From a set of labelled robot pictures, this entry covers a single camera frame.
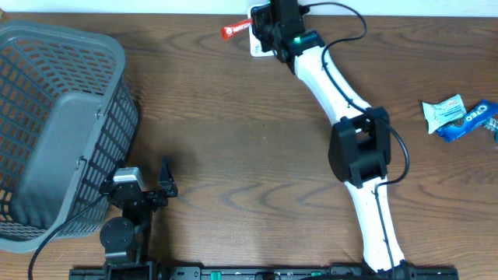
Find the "blue liquid bottle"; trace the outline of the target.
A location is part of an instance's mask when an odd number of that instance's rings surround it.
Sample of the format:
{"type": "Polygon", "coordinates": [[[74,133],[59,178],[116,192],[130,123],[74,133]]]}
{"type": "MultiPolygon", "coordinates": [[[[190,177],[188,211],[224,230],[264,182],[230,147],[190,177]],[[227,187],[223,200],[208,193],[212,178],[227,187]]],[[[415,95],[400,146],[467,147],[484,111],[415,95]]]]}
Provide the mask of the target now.
{"type": "Polygon", "coordinates": [[[494,134],[495,142],[498,142],[498,120],[491,117],[483,124],[483,126],[494,134]]]}

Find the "red snack stick packet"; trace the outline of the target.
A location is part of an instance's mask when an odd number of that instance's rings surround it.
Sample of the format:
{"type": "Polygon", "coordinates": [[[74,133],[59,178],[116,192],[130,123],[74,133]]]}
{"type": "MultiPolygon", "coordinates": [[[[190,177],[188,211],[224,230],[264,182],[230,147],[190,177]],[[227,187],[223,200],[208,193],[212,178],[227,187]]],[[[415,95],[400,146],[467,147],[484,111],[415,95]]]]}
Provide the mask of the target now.
{"type": "Polygon", "coordinates": [[[236,36],[241,31],[250,27],[253,23],[252,18],[241,20],[237,23],[224,26],[221,28],[221,36],[223,40],[229,40],[230,38],[236,36]]]}

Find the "blue Oreo packet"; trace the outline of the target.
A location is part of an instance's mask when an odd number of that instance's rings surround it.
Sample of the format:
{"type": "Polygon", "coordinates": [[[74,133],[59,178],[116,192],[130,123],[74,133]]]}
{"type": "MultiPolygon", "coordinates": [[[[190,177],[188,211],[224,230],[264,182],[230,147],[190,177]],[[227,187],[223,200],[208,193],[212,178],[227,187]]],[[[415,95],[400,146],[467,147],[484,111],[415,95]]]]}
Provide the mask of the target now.
{"type": "Polygon", "coordinates": [[[497,103],[481,100],[464,117],[438,128],[437,134],[445,142],[452,142],[483,126],[495,115],[497,115],[497,103]]]}

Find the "mint green snack packet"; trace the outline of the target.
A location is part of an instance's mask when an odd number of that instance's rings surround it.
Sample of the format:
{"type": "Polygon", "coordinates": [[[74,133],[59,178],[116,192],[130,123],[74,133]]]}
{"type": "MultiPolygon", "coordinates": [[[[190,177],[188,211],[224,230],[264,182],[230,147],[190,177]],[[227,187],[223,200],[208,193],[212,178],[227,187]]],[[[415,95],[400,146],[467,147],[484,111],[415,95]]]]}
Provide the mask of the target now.
{"type": "Polygon", "coordinates": [[[429,134],[467,114],[460,94],[437,104],[422,102],[422,107],[429,134]]]}

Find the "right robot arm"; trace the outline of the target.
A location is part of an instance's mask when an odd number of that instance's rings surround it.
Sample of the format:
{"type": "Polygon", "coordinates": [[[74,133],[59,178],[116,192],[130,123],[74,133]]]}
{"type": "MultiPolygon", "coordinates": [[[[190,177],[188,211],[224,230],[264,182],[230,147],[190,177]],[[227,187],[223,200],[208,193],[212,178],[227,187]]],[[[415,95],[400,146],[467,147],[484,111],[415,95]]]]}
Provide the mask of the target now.
{"type": "Polygon", "coordinates": [[[272,53],[314,94],[331,123],[328,161],[351,195],[363,239],[363,260],[370,273],[396,277],[405,260],[388,206],[391,139],[399,135],[383,107],[373,108],[335,66],[326,44],[305,27],[311,5],[268,1],[247,15],[261,52],[272,53]]]}

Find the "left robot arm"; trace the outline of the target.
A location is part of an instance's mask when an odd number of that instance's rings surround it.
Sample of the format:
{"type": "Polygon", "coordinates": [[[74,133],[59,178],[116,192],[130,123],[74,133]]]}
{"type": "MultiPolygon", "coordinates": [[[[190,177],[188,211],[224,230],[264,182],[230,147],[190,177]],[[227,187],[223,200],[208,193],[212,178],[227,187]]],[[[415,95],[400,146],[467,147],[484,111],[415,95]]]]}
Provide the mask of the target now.
{"type": "Polygon", "coordinates": [[[109,204],[121,210],[121,216],[104,223],[100,242],[105,249],[103,265],[105,280],[168,279],[169,271],[149,258],[149,241],[153,213],[168,205],[178,194],[167,157],[162,158],[159,188],[143,189],[139,168],[119,163],[100,186],[100,193],[109,204]]]}

